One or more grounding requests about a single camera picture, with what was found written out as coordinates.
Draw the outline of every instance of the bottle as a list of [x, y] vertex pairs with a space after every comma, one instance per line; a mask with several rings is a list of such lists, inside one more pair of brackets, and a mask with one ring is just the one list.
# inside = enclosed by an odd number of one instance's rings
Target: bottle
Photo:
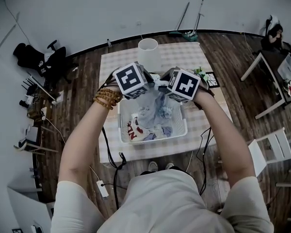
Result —
[[108, 47], [112, 47], [111, 41], [109, 39], [107, 39], [107, 43], [108, 43]]

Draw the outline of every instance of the wooden floor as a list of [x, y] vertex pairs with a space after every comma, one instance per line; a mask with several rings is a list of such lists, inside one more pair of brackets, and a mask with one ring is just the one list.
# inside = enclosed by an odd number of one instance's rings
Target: wooden floor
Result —
[[[159, 44], [185, 42], [182, 38], [168, 38], [165, 35], [154, 38]], [[278, 108], [259, 120], [254, 119], [254, 116], [274, 104], [278, 98], [275, 95], [272, 83], [267, 80], [263, 73], [263, 66], [256, 68], [244, 82], [240, 81], [241, 76], [254, 60], [251, 52], [260, 48], [260, 38], [246, 36], [246, 41], [244, 35], [199, 34], [199, 42], [221, 85], [233, 122], [246, 141], [263, 136], [281, 127], [285, 127], [286, 132], [291, 132], [291, 106], [285, 110]], [[92, 97], [98, 88], [101, 55], [136, 48], [138, 42], [139, 40], [123, 42], [114, 45], [110, 49], [101, 48], [74, 59], [79, 64], [79, 69], [75, 72], [71, 71], [68, 75], [73, 80], [72, 84], [67, 84], [64, 80], [58, 83], [57, 91], [64, 90], [65, 99], [64, 102], [52, 109], [51, 115], [52, 123], [63, 133], [66, 140], [92, 104]], [[54, 136], [51, 133], [45, 133], [43, 145], [59, 151], [58, 154], [47, 153], [46, 156], [38, 156], [40, 183], [42, 184], [45, 198], [54, 200], [61, 158], [60, 153], [64, 145], [59, 134]], [[188, 172], [193, 176], [197, 186], [201, 188], [203, 167], [195, 155], [196, 151], [193, 152]], [[173, 162], [176, 166], [186, 169], [190, 156], [191, 152], [188, 152], [157, 158], [155, 161], [157, 161], [160, 168], [164, 168], [168, 162]], [[217, 164], [218, 158], [219, 154], [216, 147], [211, 147], [207, 150], [205, 158], [207, 188], [202, 198], [212, 211], [223, 207], [229, 191], [226, 174], [221, 165]], [[127, 187], [130, 179], [140, 175], [142, 171], [147, 169], [148, 162], [149, 160], [129, 162], [119, 172], [118, 185]], [[275, 187], [276, 182], [291, 181], [291, 175], [287, 176], [289, 165], [289, 161], [268, 165], [259, 176], [259, 183], [266, 203], [269, 203], [278, 192]], [[113, 182], [115, 170], [108, 169], [99, 163], [98, 150], [95, 150], [93, 167], [105, 183]], [[112, 188], [111, 186], [107, 188], [110, 196], [107, 199], [102, 199], [96, 181], [95, 175], [90, 173], [87, 192], [89, 198], [97, 205], [102, 214], [108, 218], [115, 212]], [[125, 192], [125, 189], [118, 188], [120, 202], [123, 200]], [[283, 188], [279, 191], [269, 209], [276, 232], [283, 230], [290, 208], [291, 188]]]

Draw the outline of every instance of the white chair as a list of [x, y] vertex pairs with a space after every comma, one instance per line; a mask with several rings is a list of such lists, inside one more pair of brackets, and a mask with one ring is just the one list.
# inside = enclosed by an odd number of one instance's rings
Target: white chair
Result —
[[[258, 142], [264, 139], [268, 139], [271, 144], [275, 156], [273, 160], [266, 161], [258, 145]], [[263, 171], [267, 164], [291, 159], [291, 148], [289, 142], [291, 141], [287, 140], [285, 128], [282, 128], [259, 139], [254, 139], [249, 144], [248, 147], [253, 159], [256, 176], [258, 176]]]

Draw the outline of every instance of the person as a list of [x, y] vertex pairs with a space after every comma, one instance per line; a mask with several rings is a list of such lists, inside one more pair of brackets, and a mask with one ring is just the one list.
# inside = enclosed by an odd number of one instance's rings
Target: person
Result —
[[276, 24], [272, 29], [270, 29], [267, 35], [261, 40], [263, 50], [278, 53], [285, 51], [282, 41], [282, 32], [283, 29], [280, 24]]
[[[110, 90], [119, 92], [116, 86]], [[213, 96], [200, 90], [194, 102], [211, 125], [231, 186], [221, 214], [206, 209], [189, 174], [172, 164], [158, 171], [151, 162], [148, 171], [131, 179], [119, 210], [105, 220], [86, 195], [89, 166], [109, 112], [105, 105], [110, 105], [107, 99], [98, 99], [63, 150], [52, 233], [274, 232], [245, 140]]]

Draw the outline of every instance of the white wall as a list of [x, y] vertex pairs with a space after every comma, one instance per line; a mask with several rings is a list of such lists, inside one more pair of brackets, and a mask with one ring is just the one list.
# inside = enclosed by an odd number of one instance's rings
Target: white wall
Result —
[[[45, 50], [54, 39], [69, 53], [140, 34], [173, 30], [187, 2], [182, 29], [194, 26], [201, 0], [7, 0], [32, 44]], [[291, 0], [204, 0], [200, 29], [259, 33], [270, 14], [291, 43]]]
[[[0, 42], [14, 23], [3, 0], [0, 0]], [[25, 99], [25, 90], [21, 83], [27, 77], [12, 55], [19, 42], [26, 42], [26, 38], [16, 27], [0, 48], [0, 233], [10, 233], [11, 229], [18, 228], [7, 185], [35, 187], [29, 172], [29, 167], [32, 167], [32, 154], [16, 152], [13, 148], [24, 137], [21, 129], [27, 128], [29, 123], [26, 109], [18, 104]]]

